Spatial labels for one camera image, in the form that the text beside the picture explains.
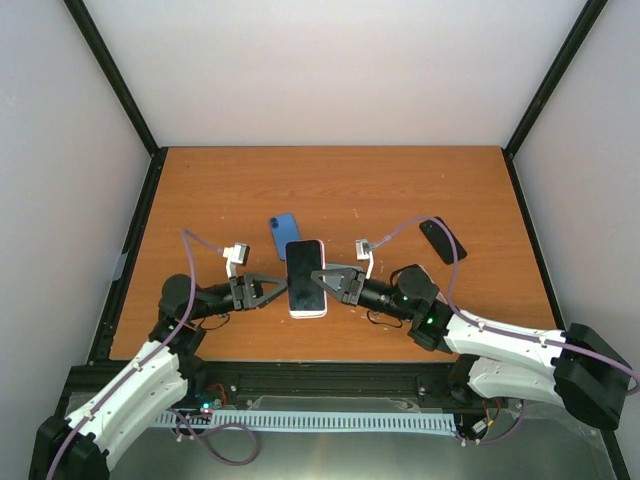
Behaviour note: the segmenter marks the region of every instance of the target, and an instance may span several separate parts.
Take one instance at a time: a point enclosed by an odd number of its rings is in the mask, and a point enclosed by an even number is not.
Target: white wall
[[[569,321],[640,368],[640,2],[609,2],[516,165]],[[640,478],[640,396],[618,439]]]
[[[0,465],[86,361],[148,156],[61,1],[0,8]]]
[[[504,145],[583,4],[87,1],[162,145]]]

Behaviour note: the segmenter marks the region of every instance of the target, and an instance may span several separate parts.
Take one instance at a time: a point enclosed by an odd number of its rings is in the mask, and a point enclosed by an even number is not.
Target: blue smartphone
[[[271,217],[269,225],[271,226],[273,241],[278,249],[278,256],[280,260],[285,260],[287,258],[285,249],[287,243],[301,240],[296,221],[292,214],[283,213],[282,215]]]

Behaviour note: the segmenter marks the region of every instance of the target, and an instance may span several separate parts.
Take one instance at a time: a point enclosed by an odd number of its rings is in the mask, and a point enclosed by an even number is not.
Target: white smartphone
[[[311,280],[311,272],[324,269],[324,244],[320,240],[289,242],[286,247],[289,314],[317,318],[327,313],[327,294]]]

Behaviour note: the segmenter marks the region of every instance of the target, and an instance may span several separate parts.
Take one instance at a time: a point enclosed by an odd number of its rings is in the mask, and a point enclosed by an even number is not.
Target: orange wooden surface
[[[328,263],[356,264],[354,240],[375,242],[416,215],[444,218],[469,252],[456,303],[484,317],[555,328],[498,147],[171,148],[124,304],[111,358],[130,358],[157,319],[163,282],[188,273],[180,230],[218,246],[251,246],[248,271],[285,276],[269,218],[295,215],[305,239],[325,242]],[[194,245],[197,281],[226,282],[224,259]],[[374,277],[423,264],[442,290],[444,265],[418,225],[375,252]],[[451,360],[402,330],[374,326],[364,310],[329,299],[320,319],[292,319],[286,294],[262,310],[233,313],[210,332],[207,360]],[[214,326],[217,318],[207,320]]]

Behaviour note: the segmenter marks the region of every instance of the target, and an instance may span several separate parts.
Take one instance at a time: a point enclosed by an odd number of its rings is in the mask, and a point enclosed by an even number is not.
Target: black metal frame
[[[58,415],[64,414],[71,394],[99,391],[126,363],[110,360],[109,350],[167,155],[167,148],[161,149],[155,142],[84,2],[82,0],[64,1],[149,152],[151,163],[123,247],[123,253],[127,254],[127,258],[122,276],[112,283],[109,290],[89,353],[88,364],[73,367],[69,373],[56,411]],[[559,328],[564,328],[564,322],[518,180],[514,158],[606,4],[607,0],[587,0],[509,143],[503,149],[506,168],[520,206],[551,310]],[[262,395],[287,395],[295,392],[296,395],[302,396],[371,396],[407,399],[415,401],[422,407],[440,408],[456,415],[473,414],[478,411],[477,405],[467,409],[461,408],[439,395],[438,392],[441,391],[443,382],[446,382],[446,377],[451,369],[452,364],[450,363],[402,365],[378,363],[206,363],[212,372],[224,377],[226,384],[232,384],[236,387],[236,392],[233,392],[230,397],[230,400],[236,405],[241,405],[246,400],[255,399]],[[426,393],[424,395],[421,394],[422,388]],[[615,435],[612,432],[603,432],[603,438],[616,476],[621,479],[630,478]]]

